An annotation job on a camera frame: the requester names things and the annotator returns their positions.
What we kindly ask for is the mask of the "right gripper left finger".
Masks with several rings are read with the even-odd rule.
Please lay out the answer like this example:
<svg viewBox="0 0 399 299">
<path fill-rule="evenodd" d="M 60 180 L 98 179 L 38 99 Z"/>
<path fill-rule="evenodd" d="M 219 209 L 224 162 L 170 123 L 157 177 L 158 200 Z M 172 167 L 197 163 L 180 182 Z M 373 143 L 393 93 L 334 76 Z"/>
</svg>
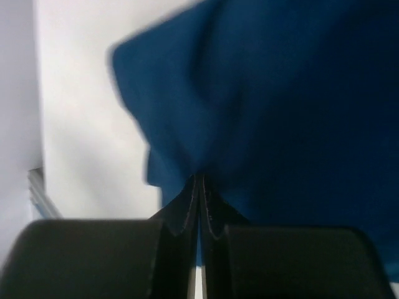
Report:
<svg viewBox="0 0 399 299">
<path fill-rule="evenodd" d="M 18 236 L 2 298 L 193 298 L 199 178 L 147 220 L 40 220 Z"/>
</svg>

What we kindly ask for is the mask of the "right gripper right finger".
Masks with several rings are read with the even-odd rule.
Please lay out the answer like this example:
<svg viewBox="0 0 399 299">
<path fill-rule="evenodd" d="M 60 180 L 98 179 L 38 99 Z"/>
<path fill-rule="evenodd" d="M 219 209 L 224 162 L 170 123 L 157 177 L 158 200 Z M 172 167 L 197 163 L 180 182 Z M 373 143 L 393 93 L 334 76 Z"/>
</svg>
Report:
<svg viewBox="0 0 399 299">
<path fill-rule="evenodd" d="M 366 235 L 348 227 L 251 224 L 199 184 L 205 298 L 393 298 Z"/>
</svg>

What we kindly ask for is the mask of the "blue t shirt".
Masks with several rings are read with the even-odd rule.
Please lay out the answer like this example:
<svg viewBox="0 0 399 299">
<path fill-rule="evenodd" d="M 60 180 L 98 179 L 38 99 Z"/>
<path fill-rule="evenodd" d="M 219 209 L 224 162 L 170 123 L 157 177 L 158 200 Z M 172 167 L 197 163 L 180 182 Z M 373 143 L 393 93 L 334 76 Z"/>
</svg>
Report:
<svg viewBox="0 0 399 299">
<path fill-rule="evenodd" d="M 202 1 L 110 62 L 164 203 L 204 173 L 254 222 L 364 231 L 398 280 L 397 1 Z"/>
</svg>

